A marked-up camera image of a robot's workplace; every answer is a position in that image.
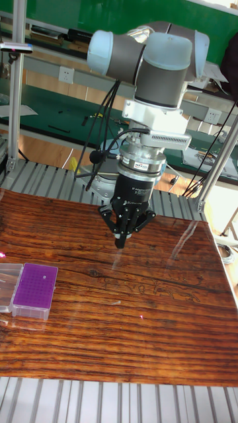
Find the pipette tip box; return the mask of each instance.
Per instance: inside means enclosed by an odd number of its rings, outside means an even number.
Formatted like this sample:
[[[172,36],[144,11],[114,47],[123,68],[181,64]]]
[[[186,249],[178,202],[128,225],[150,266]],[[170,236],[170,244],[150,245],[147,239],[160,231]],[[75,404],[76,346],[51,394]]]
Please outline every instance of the pipette tip box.
[[[12,312],[13,316],[48,319],[58,268],[30,263],[24,266],[1,264],[0,273],[0,280],[4,282],[5,289],[4,302],[1,302],[0,298],[0,312]],[[9,304],[6,293],[10,295],[12,289]]]

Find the wooden tabletop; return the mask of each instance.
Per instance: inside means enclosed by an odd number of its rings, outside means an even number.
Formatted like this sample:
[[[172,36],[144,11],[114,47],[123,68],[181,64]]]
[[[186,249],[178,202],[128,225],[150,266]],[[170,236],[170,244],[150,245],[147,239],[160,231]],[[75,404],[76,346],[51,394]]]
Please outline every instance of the wooden tabletop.
[[[97,208],[5,191],[1,262],[59,268],[47,322],[0,314],[0,376],[238,386],[237,308],[208,224],[123,250]]]

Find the electrical outlet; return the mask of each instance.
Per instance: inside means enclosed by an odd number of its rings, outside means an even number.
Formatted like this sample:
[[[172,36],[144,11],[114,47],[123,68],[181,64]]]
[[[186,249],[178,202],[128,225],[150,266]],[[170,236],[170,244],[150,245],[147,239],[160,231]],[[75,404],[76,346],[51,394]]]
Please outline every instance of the electrical outlet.
[[[59,81],[73,84],[74,69],[70,67],[60,66],[59,68]]]
[[[209,108],[204,118],[204,122],[211,125],[217,125],[221,116],[221,110]]]

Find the paper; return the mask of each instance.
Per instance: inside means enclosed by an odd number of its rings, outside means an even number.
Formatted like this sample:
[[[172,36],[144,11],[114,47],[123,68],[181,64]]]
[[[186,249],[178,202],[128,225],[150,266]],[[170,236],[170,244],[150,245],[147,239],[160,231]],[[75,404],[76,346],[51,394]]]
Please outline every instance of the paper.
[[[184,165],[189,165],[198,168],[201,164],[202,159],[204,158],[203,154],[200,154],[198,150],[188,148],[182,152],[182,162]],[[204,164],[201,167],[202,171],[209,172],[212,166],[215,163],[214,158],[206,158]],[[228,158],[222,172],[222,176],[227,178],[232,178],[238,180],[238,172],[233,164],[231,157]]]
[[[210,79],[215,79],[216,81],[228,82],[228,80],[221,73],[219,66],[209,61],[205,63],[202,76],[208,77]]]
[[[10,106],[0,106],[0,118],[8,118],[10,114]],[[21,116],[29,116],[32,114],[38,114],[29,106],[21,105],[20,106],[20,115]]]

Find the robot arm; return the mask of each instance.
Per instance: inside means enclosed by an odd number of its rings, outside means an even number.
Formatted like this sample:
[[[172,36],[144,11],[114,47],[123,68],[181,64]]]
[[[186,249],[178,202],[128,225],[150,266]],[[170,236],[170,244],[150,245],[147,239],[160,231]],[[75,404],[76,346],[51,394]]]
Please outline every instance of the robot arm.
[[[164,148],[183,150],[190,143],[179,106],[186,83],[202,75],[209,46],[206,35],[165,22],[130,35],[97,31],[87,56],[91,69],[136,86],[122,112],[132,132],[120,148],[114,195],[109,206],[100,208],[118,248],[155,216],[149,199],[166,161]],[[146,45],[137,42],[138,37]]]

